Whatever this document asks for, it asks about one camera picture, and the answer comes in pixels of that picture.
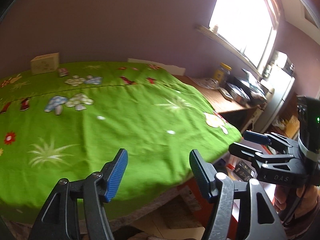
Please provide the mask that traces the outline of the person's right hand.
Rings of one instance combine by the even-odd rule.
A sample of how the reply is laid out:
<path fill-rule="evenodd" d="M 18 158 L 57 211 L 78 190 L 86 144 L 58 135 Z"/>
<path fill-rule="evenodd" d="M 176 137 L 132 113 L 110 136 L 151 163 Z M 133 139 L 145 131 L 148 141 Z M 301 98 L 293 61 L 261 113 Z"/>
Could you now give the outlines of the person's right hand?
<path fill-rule="evenodd" d="M 319 190 L 317 186 L 304 186 L 286 192 L 277 185 L 274 191 L 272 215 L 286 230 L 305 231 L 310 228 L 319 213 Z"/>

